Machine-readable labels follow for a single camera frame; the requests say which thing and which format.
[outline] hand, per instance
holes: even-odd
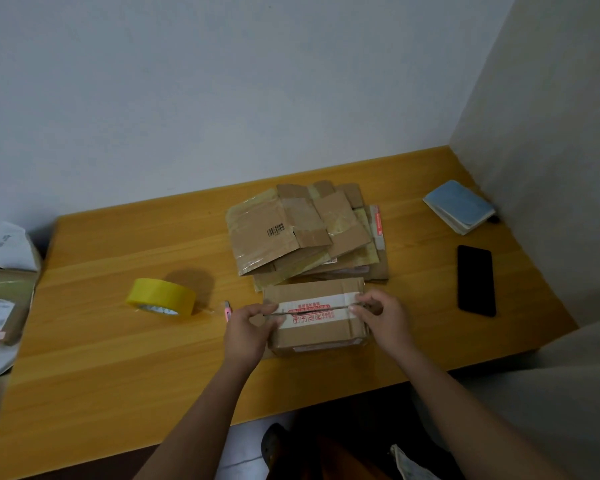
[[[378,309],[379,314],[374,315],[359,305],[349,307],[355,316],[369,325],[382,350],[394,360],[398,360],[400,355],[416,350],[409,330],[407,311],[398,298],[382,290],[373,289],[357,295],[356,299]]]
[[[225,363],[235,365],[247,374],[256,368],[262,359],[271,332],[284,322],[284,317],[270,318],[259,327],[249,322],[249,318],[260,313],[265,315],[273,313],[277,307],[277,304],[254,303],[243,306],[231,314],[224,332]]]

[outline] pink utility knife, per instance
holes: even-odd
[[[229,305],[228,301],[224,302],[224,318],[226,318],[227,321],[229,321],[229,318],[231,318],[231,305]]]

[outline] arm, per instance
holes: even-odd
[[[249,322],[277,305],[236,310],[224,334],[224,362],[198,400],[138,472],[135,480],[213,479],[240,392],[260,362],[279,320],[261,327]]]
[[[353,306],[352,312],[369,325],[378,345],[407,375],[468,480],[569,478],[418,350],[397,298],[380,290],[358,298],[382,304],[380,315],[361,306]]]

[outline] packing tape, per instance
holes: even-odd
[[[196,292],[184,286],[152,278],[138,278],[127,297],[127,304],[139,310],[188,317],[196,302]]]

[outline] barcode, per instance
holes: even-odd
[[[273,226],[272,228],[268,229],[267,234],[269,235],[269,237],[271,237],[272,235],[278,234],[282,231],[284,231],[285,229],[285,225],[282,224],[282,222],[280,222],[280,224],[278,224],[277,226]]]

